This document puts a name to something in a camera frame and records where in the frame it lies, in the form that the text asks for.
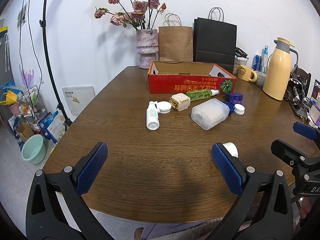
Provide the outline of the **person's right hand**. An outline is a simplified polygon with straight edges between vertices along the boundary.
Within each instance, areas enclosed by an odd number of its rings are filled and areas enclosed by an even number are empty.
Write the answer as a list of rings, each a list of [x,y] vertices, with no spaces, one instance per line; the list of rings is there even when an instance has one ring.
[[[302,201],[302,205],[299,210],[300,219],[303,220],[307,217],[310,212],[316,211],[317,201],[319,197],[304,197]]]

